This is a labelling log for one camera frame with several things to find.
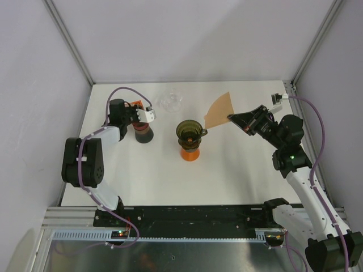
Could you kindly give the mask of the orange coffee filter box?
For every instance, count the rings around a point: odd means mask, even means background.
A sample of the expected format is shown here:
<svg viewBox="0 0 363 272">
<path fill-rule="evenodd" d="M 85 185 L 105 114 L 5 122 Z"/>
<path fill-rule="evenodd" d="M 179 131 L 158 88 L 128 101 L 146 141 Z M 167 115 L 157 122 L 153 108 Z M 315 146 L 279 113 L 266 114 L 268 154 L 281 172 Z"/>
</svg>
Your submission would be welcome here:
<svg viewBox="0 0 363 272">
<path fill-rule="evenodd" d="M 142 101 L 141 100 L 137 100 L 137 101 L 133 101 L 133 102 L 131 102 L 130 103 L 132 106 L 138 106 L 139 108 L 141 108 L 141 109 L 144 109 L 144 107 L 143 107 L 143 103 L 142 103 Z"/>
</svg>

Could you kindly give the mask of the brown paper coffee filter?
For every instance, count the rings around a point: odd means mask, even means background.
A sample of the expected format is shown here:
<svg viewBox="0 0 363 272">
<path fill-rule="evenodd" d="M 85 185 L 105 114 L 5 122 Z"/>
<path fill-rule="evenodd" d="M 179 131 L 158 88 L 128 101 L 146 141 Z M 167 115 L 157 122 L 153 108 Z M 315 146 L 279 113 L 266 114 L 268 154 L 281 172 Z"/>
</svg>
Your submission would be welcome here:
<svg viewBox="0 0 363 272">
<path fill-rule="evenodd" d="M 234 109 L 230 97 L 230 92 L 220 96 L 209 108 L 204 116 L 204 127 L 211 129 L 219 125 L 228 123 L 228 116 L 234 114 Z"/>
</svg>

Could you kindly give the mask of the dark green dripper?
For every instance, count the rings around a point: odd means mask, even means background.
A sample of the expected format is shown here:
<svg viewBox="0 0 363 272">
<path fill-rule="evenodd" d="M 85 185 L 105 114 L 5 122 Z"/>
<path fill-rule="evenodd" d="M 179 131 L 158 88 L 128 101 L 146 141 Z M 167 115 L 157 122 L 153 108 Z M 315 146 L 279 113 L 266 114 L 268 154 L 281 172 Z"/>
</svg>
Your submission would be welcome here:
<svg viewBox="0 0 363 272">
<path fill-rule="evenodd" d="M 208 131 L 195 120 L 184 120 L 176 127 L 178 144 L 186 151 L 194 151 L 199 148 L 201 138 Z"/>
</svg>

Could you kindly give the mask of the orange glass carafe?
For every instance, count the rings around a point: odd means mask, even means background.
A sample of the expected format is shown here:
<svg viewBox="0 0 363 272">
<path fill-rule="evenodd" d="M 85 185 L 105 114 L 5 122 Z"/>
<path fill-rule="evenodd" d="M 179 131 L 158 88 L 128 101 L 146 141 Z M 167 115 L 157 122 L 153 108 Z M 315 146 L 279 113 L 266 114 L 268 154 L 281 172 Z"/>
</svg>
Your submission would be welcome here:
<svg viewBox="0 0 363 272">
<path fill-rule="evenodd" d="M 181 150 L 180 150 L 180 156 L 185 161 L 188 161 L 188 162 L 195 161 L 200 156 L 200 149 L 199 148 L 196 148 L 196 149 L 185 150 L 185 149 L 181 148 Z"/>
</svg>

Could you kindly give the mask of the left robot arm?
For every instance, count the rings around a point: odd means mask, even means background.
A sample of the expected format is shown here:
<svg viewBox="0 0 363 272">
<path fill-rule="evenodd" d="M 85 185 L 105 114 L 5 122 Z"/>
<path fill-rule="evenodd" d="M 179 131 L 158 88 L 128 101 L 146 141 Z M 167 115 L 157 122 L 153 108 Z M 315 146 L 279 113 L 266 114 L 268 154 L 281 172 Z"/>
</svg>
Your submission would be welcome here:
<svg viewBox="0 0 363 272">
<path fill-rule="evenodd" d="M 90 195 L 112 226 L 125 221 L 125 212 L 119 209 L 120 198 L 104 180 L 104 153 L 123 140 L 127 127 L 140 120 L 141 104 L 131 104 L 123 99 L 113 99 L 109 113 L 97 131 L 82 138 L 68 138 L 65 142 L 61 177 L 63 182 L 81 188 Z"/>
</svg>

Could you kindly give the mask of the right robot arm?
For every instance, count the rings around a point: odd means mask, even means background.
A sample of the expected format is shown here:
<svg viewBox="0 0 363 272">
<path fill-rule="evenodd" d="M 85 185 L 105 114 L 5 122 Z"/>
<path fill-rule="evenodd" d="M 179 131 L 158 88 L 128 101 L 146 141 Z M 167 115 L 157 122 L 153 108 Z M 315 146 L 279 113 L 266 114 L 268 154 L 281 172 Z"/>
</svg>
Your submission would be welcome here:
<svg viewBox="0 0 363 272">
<path fill-rule="evenodd" d="M 273 166 L 288 182 L 305 208 L 308 219 L 296 214 L 283 198 L 264 203 L 262 222 L 267 227 L 280 225 L 304 248 L 306 260 L 313 271 L 336 271 L 358 264 L 362 254 L 362 233 L 352 232 L 335 211 L 313 173 L 313 164 L 301 140 L 303 120 L 293 114 L 280 122 L 265 106 L 228 119 L 248 135 L 260 135 L 273 147 Z"/>
</svg>

